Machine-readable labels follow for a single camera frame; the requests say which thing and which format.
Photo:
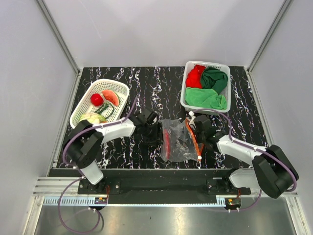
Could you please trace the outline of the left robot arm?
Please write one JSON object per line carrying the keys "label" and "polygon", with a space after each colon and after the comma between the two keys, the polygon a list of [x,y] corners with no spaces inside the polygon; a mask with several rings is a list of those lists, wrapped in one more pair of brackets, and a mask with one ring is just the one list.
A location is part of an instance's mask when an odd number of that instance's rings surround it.
{"label": "left robot arm", "polygon": [[104,175],[96,163],[96,154],[102,144],[118,138],[141,135],[145,144],[159,146],[163,143],[163,128],[158,114],[147,108],[114,122],[93,125],[87,120],[79,122],[63,148],[63,158],[69,157],[89,189],[96,194],[105,190]]}

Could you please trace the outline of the fake red strawberry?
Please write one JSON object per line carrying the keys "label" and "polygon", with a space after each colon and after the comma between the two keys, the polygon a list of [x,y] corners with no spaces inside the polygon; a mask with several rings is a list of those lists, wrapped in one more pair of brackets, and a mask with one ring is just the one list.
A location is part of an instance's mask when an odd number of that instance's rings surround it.
{"label": "fake red strawberry", "polygon": [[104,103],[102,96],[98,93],[92,94],[90,97],[90,101],[94,106],[101,106]]}

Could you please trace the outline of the fake red chili pepper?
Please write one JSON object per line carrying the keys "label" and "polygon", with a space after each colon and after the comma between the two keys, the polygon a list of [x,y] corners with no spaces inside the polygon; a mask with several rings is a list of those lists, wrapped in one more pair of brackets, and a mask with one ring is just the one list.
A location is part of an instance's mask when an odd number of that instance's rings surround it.
{"label": "fake red chili pepper", "polygon": [[171,141],[168,130],[163,131],[163,160],[166,162],[171,156]]}

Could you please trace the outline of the fake green leafy sprig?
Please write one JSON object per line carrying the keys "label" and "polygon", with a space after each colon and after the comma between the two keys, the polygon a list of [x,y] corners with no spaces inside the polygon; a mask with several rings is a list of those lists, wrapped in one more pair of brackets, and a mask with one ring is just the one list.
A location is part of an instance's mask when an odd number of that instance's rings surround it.
{"label": "fake green leafy sprig", "polygon": [[112,105],[111,103],[109,102],[106,102],[105,104],[103,104],[100,108],[98,108],[95,112],[99,115],[102,115],[103,112],[105,112],[107,109],[110,109],[110,113],[107,115],[107,116],[104,116],[104,118],[108,119],[110,118],[114,111],[115,111],[115,106]]}

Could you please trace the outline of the fake white cauliflower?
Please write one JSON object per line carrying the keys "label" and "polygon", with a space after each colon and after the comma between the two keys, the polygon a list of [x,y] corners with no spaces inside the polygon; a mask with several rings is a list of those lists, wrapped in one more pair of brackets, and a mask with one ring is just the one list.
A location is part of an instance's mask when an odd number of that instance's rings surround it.
{"label": "fake white cauliflower", "polygon": [[87,120],[91,124],[101,124],[107,122],[106,118],[98,113],[85,113],[82,114],[79,122]]}

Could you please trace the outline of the clear zip top bag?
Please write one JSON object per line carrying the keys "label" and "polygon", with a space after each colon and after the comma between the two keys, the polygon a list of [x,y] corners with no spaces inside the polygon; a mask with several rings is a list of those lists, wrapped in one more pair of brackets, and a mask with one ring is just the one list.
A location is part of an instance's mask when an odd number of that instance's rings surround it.
{"label": "clear zip top bag", "polygon": [[188,125],[188,119],[185,121],[165,119],[161,123],[163,131],[168,130],[171,141],[171,156],[167,162],[200,161],[202,159],[204,145],[197,143],[195,135]]}

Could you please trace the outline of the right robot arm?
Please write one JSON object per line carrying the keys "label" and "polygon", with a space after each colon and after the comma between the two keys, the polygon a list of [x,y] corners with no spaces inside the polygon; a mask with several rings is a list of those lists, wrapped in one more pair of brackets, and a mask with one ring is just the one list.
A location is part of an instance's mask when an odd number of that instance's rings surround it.
{"label": "right robot arm", "polygon": [[255,188],[276,199],[284,192],[295,190],[299,175],[279,146],[262,147],[240,141],[218,131],[205,115],[190,115],[189,121],[197,143],[252,167],[229,171],[222,181],[224,192],[233,194],[240,188]]}

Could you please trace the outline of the fake watermelon slice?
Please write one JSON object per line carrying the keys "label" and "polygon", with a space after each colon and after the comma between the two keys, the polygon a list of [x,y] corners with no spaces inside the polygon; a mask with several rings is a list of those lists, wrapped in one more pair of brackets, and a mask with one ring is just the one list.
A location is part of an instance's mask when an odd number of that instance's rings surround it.
{"label": "fake watermelon slice", "polygon": [[112,103],[115,106],[119,106],[120,104],[120,99],[119,96],[117,95],[117,93],[115,93],[112,90],[103,90],[101,92],[101,94],[103,95],[103,97],[109,101],[110,103]]}

